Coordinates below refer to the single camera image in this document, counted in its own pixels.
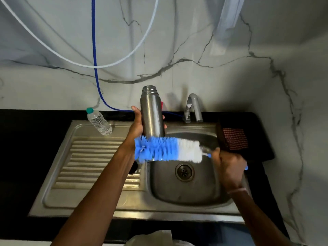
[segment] drain strainer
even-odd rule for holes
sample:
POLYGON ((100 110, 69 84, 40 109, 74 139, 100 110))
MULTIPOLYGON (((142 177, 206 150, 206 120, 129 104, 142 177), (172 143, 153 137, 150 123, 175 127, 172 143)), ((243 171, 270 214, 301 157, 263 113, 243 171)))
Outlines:
POLYGON ((176 177, 182 182, 189 182, 194 178, 194 169, 187 164, 179 164, 175 168, 176 177))

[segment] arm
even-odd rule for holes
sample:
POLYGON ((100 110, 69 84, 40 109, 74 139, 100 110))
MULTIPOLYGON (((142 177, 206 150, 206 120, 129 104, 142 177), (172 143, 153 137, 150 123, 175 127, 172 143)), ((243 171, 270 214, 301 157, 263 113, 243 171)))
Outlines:
POLYGON ((125 179, 134 162, 134 138, 142 134, 141 112, 132 107, 135 120, 128 136, 75 208, 51 245, 102 245, 125 179))
MULTIPOLYGON (((217 148, 212 153, 213 163, 218 176, 227 192, 241 188, 241 179, 246 167, 245 159, 234 153, 221 151, 217 148)), ((246 191, 230 193, 246 226, 251 232, 256 246, 281 245, 291 246, 287 239, 267 215, 254 203, 246 191)))

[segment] forearm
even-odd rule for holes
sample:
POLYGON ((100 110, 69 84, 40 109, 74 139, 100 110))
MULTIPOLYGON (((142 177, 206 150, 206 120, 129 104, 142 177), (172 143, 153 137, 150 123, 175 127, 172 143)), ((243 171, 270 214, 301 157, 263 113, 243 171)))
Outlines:
POLYGON ((254 203, 247 192, 235 192, 230 194, 245 224, 251 232, 256 246, 281 245, 291 246, 291 242, 267 215, 254 203))
POLYGON ((52 245, 102 245, 133 162, 132 146, 123 143, 52 245))

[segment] white tube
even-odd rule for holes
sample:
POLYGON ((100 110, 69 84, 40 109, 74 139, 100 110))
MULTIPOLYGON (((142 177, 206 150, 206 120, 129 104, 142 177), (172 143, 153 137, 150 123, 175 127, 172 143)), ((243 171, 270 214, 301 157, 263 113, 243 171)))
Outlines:
POLYGON ((49 46, 47 46, 43 41, 41 41, 20 19, 19 17, 14 13, 14 11, 8 6, 8 4, 5 2, 5 0, 0 0, 4 6, 8 9, 8 11, 16 18, 16 20, 23 26, 23 28, 26 29, 27 32, 29 32, 30 35, 32 35, 37 41, 39 41, 46 49, 48 49, 49 51, 51 51, 53 54, 57 55, 58 57, 62 58, 63 60, 70 62, 74 65, 77 66, 82 66, 82 67, 86 67, 86 68, 106 68, 106 67, 110 67, 110 66, 115 66, 119 63, 121 63, 122 61, 126 60, 127 58, 129 58, 132 54, 134 54, 134 52, 140 47, 140 45, 144 42, 145 38, 147 37, 150 28, 152 27, 154 18, 155 18, 155 14, 156 14, 156 10, 157 10, 157 6, 158 6, 158 0, 155 1, 155 7, 154 7, 154 11, 153 11, 153 15, 152 18, 150 20, 149 26, 144 34, 144 36, 142 37, 141 41, 138 43, 138 45, 135 47, 135 49, 133 49, 127 56, 125 56, 124 58, 108 64, 108 65, 102 65, 102 66, 88 66, 88 65, 83 65, 80 63, 76 63, 74 61, 71 61, 63 56, 61 56, 59 53, 55 52, 54 50, 52 50, 49 46))

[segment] stainless steel bottle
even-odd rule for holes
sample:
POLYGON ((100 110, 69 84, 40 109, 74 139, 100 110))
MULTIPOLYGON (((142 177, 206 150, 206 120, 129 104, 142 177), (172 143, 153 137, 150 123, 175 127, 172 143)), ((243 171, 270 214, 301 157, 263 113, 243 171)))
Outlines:
POLYGON ((164 136, 161 98, 155 86, 147 85, 142 88, 140 98, 143 135, 146 137, 164 136))

